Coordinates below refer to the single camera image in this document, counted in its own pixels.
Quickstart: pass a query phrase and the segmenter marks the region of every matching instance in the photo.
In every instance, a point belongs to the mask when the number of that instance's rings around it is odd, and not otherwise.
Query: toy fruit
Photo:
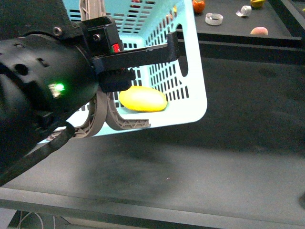
[[[131,86],[120,93],[119,100],[126,108],[134,111],[157,112],[167,106],[166,97],[162,92],[143,86]]]
[[[268,35],[268,29],[265,27],[256,27],[252,29],[251,35]]]
[[[250,4],[254,8],[261,8],[263,7],[266,0],[250,0]]]
[[[205,8],[204,0],[193,0],[193,9],[195,13],[202,13]]]

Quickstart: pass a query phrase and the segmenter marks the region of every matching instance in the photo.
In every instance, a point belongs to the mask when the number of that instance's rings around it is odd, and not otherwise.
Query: wire
[[[55,216],[53,216],[53,224],[54,224],[54,228],[53,228],[53,229],[56,229],[56,221],[55,221]]]
[[[41,229],[44,229],[44,224],[43,224],[42,218],[41,218],[40,215],[38,215],[37,213],[34,212],[34,214],[35,214],[35,215],[39,218],[39,220],[40,220]]]
[[[26,219],[26,217],[29,216],[29,214],[31,214],[32,212],[29,212],[28,214],[26,214],[20,221],[19,221],[19,224],[17,226],[17,229],[20,229],[21,228],[21,223]]]
[[[44,224],[43,224],[43,221],[42,221],[42,218],[39,214],[37,214],[36,212],[29,212],[28,214],[26,214],[21,220],[19,220],[19,224],[17,226],[17,229],[21,229],[21,223],[30,215],[30,214],[35,214],[39,220],[40,220],[40,223],[41,223],[41,229],[44,229]]]
[[[63,125],[66,126],[66,129],[64,129],[55,139],[31,154],[24,156],[12,167],[5,170],[3,174],[0,175],[0,187],[26,172],[34,165],[47,158],[51,153],[64,146],[68,140],[74,136],[75,128],[68,122],[64,122]]]

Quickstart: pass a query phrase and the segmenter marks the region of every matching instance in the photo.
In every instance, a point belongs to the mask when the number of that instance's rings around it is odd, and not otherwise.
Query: green led light
[[[62,83],[57,83],[54,86],[55,90],[58,92],[62,92],[65,90],[65,86]]]

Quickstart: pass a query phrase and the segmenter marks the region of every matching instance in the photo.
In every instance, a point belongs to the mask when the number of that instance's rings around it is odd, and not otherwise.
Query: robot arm
[[[0,11],[0,186],[26,171],[18,165],[31,157],[30,168],[35,154],[26,154],[59,126],[69,127],[65,120],[82,105],[92,98],[107,105],[106,93],[127,90],[135,75],[126,68],[179,57],[175,33],[166,45],[124,51],[112,18],[70,22],[61,0],[2,0]],[[60,144],[74,136],[67,129]]]

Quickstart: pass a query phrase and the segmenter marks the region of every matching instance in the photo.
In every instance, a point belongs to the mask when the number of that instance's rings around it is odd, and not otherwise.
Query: basket handle hole
[[[183,27],[181,24],[178,24],[177,27],[176,27],[176,30],[179,29],[179,30],[182,30],[183,31]],[[188,64],[188,61],[187,61],[187,55],[186,56],[180,56],[178,58],[178,62],[179,62],[179,66],[180,66],[180,70],[181,70],[181,74],[183,77],[186,77],[187,74],[189,73],[189,64]]]

